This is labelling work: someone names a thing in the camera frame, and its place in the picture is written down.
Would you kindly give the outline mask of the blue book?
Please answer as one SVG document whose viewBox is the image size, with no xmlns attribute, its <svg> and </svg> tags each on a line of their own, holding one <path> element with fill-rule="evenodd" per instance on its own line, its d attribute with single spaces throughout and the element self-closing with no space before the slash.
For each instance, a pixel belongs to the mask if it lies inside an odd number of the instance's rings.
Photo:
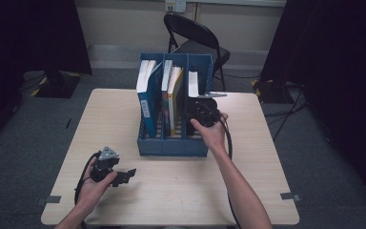
<svg viewBox="0 0 366 229">
<path fill-rule="evenodd" d="M 142 60 L 136 82 L 136 92 L 148 137 L 157 135 L 157 120 L 161 96 L 162 63 Z"/>
</svg>

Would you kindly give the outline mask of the black folding chair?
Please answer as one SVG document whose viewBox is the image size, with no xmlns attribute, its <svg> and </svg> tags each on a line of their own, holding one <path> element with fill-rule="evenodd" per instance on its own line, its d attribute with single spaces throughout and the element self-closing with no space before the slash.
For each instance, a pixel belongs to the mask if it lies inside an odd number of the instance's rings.
<svg viewBox="0 0 366 229">
<path fill-rule="evenodd" d="M 228 62 L 231 53 L 222 48 L 217 37 L 206 26 L 175 13 L 167 13 L 163 18 L 170 36 L 168 53 L 210 54 L 213 59 L 213 72 L 226 90 L 223 66 Z"/>
</svg>

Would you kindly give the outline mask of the grey tape piece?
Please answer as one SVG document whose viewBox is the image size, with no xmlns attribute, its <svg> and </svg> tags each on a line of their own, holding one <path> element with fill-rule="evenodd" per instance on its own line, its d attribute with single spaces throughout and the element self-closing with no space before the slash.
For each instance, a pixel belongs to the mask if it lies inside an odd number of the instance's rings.
<svg viewBox="0 0 366 229">
<path fill-rule="evenodd" d="M 301 201 L 301 196 L 299 194 L 293 194 L 293 193 L 281 193 L 280 194 L 282 200 L 288 200 L 291 199 L 294 202 Z"/>
<path fill-rule="evenodd" d="M 47 203 L 59 203 L 60 199 L 60 196 L 48 196 L 46 198 L 39 198 L 36 201 L 36 204 L 39 206 L 45 206 Z"/>
</svg>

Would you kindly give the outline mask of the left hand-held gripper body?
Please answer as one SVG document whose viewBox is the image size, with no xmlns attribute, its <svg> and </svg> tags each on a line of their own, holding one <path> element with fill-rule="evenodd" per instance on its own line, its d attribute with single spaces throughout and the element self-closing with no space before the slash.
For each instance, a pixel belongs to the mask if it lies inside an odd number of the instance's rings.
<svg viewBox="0 0 366 229">
<path fill-rule="evenodd" d="M 112 172 L 112 167 L 119 162 L 119 154 L 108 146 L 96 155 L 96 161 L 91 167 L 91 179 L 95 182 L 103 180 Z"/>
</svg>

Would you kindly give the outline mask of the white wall socket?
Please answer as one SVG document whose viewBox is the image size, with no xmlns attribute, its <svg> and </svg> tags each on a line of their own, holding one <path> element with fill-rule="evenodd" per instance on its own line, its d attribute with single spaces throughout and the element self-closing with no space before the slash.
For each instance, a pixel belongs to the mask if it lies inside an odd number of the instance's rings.
<svg viewBox="0 0 366 229">
<path fill-rule="evenodd" d="M 165 0 L 166 12 L 185 13 L 186 9 L 187 3 L 184 0 Z"/>
</svg>

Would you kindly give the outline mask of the blue plastic file rack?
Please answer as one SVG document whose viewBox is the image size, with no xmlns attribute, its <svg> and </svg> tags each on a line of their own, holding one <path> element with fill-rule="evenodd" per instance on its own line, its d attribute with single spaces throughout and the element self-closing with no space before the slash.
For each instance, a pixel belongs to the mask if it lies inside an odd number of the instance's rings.
<svg viewBox="0 0 366 229">
<path fill-rule="evenodd" d="M 175 135 L 164 136 L 164 124 L 162 113 L 162 92 L 159 102 L 159 113 L 157 120 L 157 135 L 154 138 L 148 137 L 145 122 L 141 115 L 137 145 L 139 154 L 142 156 L 205 156 L 208 148 L 199 134 L 186 133 L 186 105 L 188 98 L 188 76 L 189 72 L 198 74 L 199 95 L 209 94 L 213 84 L 213 60 L 208 54 L 189 53 L 143 53 L 138 62 L 138 73 L 142 60 L 155 60 L 162 63 L 162 78 L 164 61 L 171 60 L 173 67 L 183 69 L 183 84 L 179 98 L 179 112 L 177 116 L 177 127 Z"/>
</svg>

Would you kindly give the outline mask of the red illustrated book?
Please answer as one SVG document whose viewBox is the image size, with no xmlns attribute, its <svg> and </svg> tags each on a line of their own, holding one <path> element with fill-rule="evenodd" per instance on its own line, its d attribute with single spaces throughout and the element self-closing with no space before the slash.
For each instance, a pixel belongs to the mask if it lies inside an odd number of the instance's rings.
<svg viewBox="0 0 366 229">
<path fill-rule="evenodd" d="M 161 85 L 164 136 L 169 136 L 171 134 L 168 89 L 169 89 L 170 78 L 172 75 L 172 70 L 173 70 L 173 62 L 171 60 L 165 60 L 164 69 L 163 69 L 162 85 Z"/>
</svg>

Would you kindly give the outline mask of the black stand base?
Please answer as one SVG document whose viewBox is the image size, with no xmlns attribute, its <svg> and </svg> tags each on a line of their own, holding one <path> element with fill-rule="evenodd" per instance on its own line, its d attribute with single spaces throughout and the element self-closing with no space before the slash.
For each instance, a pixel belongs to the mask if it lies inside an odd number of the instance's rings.
<svg viewBox="0 0 366 229">
<path fill-rule="evenodd" d="M 265 104 L 294 104 L 294 100 L 285 86 L 277 86 L 273 81 L 252 82 L 254 94 L 260 103 Z"/>
<path fill-rule="evenodd" d="M 35 97 L 71 98 L 80 79 L 81 74 L 79 73 L 44 71 L 43 79 L 31 95 Z"/>
</svg>

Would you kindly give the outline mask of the black book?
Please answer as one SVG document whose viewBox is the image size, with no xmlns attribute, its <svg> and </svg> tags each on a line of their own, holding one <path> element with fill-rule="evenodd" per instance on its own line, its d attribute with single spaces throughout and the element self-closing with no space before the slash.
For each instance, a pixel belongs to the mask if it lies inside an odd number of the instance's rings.
<svg viewBox="0 0 366 229">
<path fill-rule="evenodd" d="M 191 123 L 191 119 L 193 118 L 193 114 L 195 113 L 195 101 L 198 98 L 198 74 L 197 72 L 189 72 L 188 76 L 188 98 L 186 100 L 186 133 L 187 135 L 194 134 L 194 127 Z"/>
</svg>

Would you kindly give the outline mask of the yellow book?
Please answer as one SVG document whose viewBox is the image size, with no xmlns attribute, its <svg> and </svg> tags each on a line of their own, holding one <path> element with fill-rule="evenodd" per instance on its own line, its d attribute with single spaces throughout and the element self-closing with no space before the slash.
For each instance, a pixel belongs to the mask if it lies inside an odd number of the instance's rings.
<svg viewBox="0 0 366 229">
<path fill-rule="evenodd" d="M 179 98 L 183 84 L 183 69 L 174 66 L 168 87 L 168 102 L 169 102 L 169 136 L 175 135 L 177 127 L 177 116 L 179 112 Z"/>
</svg>

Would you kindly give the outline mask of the black curtain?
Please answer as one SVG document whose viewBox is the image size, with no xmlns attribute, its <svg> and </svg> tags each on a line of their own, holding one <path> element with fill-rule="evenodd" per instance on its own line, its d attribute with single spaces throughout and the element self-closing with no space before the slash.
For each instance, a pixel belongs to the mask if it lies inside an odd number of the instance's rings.
<svg viewBox="0 0 366 229">
<path fill-rule="evenodd" d="M 0 129 L 33 71 L 92 72 L 75 0 L 0 0 Z"/>
<path fill-rule="evenodd" d="M 303 85 L 366 186 L 366 0 L 286 0 L 261 78 Z"/>
</svg>

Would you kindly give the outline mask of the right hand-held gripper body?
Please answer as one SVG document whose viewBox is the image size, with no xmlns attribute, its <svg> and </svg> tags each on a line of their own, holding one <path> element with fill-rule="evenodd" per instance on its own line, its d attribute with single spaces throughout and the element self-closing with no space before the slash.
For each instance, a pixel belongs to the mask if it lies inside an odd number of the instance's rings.
<svg viewBox="0 0 366 229">
<path fill-rule="evenodd" d="M 226 94 L 203 94 L 189 97 L 187 102 L 187 118 L 195 119 L 204 127 L 212 127 L 221 119 L 216 99 Z"/>
</svg>

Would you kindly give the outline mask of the person's left hand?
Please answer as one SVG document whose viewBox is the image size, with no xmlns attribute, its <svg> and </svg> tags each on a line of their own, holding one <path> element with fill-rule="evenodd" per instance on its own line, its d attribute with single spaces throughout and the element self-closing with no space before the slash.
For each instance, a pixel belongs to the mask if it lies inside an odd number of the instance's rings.
<svg viewBox="0 0 366 229">
<path fill-rule="evenodd" d="M 88 166 L 87 171 L 82 176 L 82 187 L 79 193 L 78 200 L 75 207 L 81 211 L 89 214 L 94 209 L 95 205 L 102 198 L 106 190 L 110 187 L 112 181 L 116 178 L 116 172 L 110 172 L 107 176 L 99 181 L 95 182 L 91 179 L 91 170 L 96 158 L 94 158 Z"/>
</svg>

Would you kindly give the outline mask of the person's right hand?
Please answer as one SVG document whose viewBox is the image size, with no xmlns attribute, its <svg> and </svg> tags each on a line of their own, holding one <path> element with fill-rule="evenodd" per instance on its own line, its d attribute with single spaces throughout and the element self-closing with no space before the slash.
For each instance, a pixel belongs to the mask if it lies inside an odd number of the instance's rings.
<svg viewBox="0 0 366 229">
<path fill-rule="evenodd" d="M 191 119 L 192 125 L 201 134 L 205 144 L 213 154 L 226 152 L 224 125 L 228 117 L 227 114 L 222 114 L 220 121 L 212 127 L 204 127 L 196 119 Z"/>
</svg>

